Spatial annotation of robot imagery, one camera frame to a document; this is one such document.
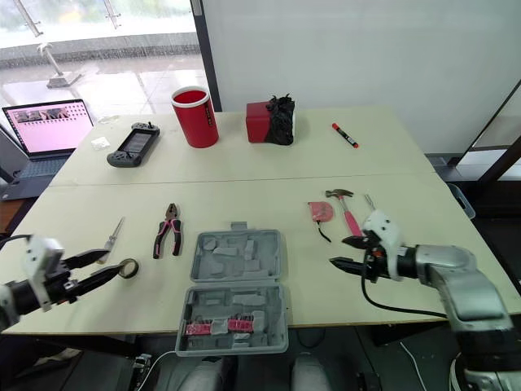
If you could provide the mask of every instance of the white table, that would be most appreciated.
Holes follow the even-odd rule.
[[[161,129],[146,161],[134,169],[111,167],[105,156],[120,146],[134,122]],[[296,111],[296,140],[290,147],[250,144],[244,112],[216,113],[219,141],[206,149],[190,147],[174,113],[117,116],[97,124],[59,171],[51,186],[180,183],[280,178],[328,178],[372,174],[433,173],[390,108]],[[352,148],[332,128],[337,122],[359,144]],[[95,151],[91,141],[105,136],[111,146]]]
[[[507,309],[521,311],[521,300],[506,273],[479,233],[436,174],[387,174],[338,178],[275,179],[233,182],[192,182],[49,188],[37,201],[16,233],[34,233],[58,239],[65,256],[102,247],[121,216],[126,216],[120,237],[107,264],[136,258],[139,274],[130,280],[115,278],[73,305],[56,306],[25,316],[7,330],[31,334],[108,334],[173,332],[177,330],[197,234],[228,230],[230,222],[246,221],[257,229],[282,232],[287,252],[281,282],[287,290],[288,324],[310,325],[413,322],[424,315],[380,310],[367,303],[360,278],[334,268],[328,259],[352,257],[362,251],[339,241],[348,235],[340,208],[323,230],[334,240],[328,244],[317,233],[308,205],[324,200],[324,190],[342,187],[356,196],[347,200],[361,223],[370,213],[363,199],[369,193],[376,206],[401,227],[405,242],[455,244],[470,249],[479,268],[496,284]],[[152,259],[157,225],[168,203],[181,208],[184,244],[182,255]],[[166,244],[173,242],[172,233]],[[0,281],[24,278],[21,257],[24,241],[10,242],[0,252]],[[75,270],[85,278],[102,266]],[[370,284],[373,299],[388,305],[442,311],[436,290],[416,280],[396,283],[380,279]]]

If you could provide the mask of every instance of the tape roll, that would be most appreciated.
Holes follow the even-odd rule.
[[[120,262],[120,271],[118,274],[124,279],[131,279],[139,270],[138,261],[133,258],[127,258]]]

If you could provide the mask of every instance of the gray toolbox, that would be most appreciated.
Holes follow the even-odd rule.
[[[282,353],[288,346],[281,275],[281,235],[248,230],[204,232],[197,238],[176,340],[177,355]]]

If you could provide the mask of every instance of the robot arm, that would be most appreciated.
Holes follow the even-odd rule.
[[[454,246],[404,247],[398,226],[379,210],[363,231],[366,236],[344,242],[365,249],[364,264],[347,258],[331,262],[348,273],[365,273],[373,283],[378,277],[407,277],[437,289],[462,351],[467,383],[479,390],[521,390],[521,339],[474,255]]]
[[[73,303],[117,275],[124,279],[138,273],[138,263],[124,260],[104,267],[82,281],[70,279],[71,270],[88,266],[107,254],[107,250],[89,250],[61,259],[63,248],[54,239],[32,236],[24,259],[27,279],[0,284],[0,332],[20,321],[20,316],[38,308],[48,311],[52,304]]]

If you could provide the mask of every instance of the red marker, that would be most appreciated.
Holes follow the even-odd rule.
[[[345,140],[350,143],[352,145],[353,148],[358,148],[358,143],[353,140],[352,138],[350,138],[349,136],[346,135],[346,133],[340,129],[340,127],[338,125],[336,125],[336,123],[333,124],[333,129],[336,130],[337,132],[339,132],[339,134],[345,138]]]

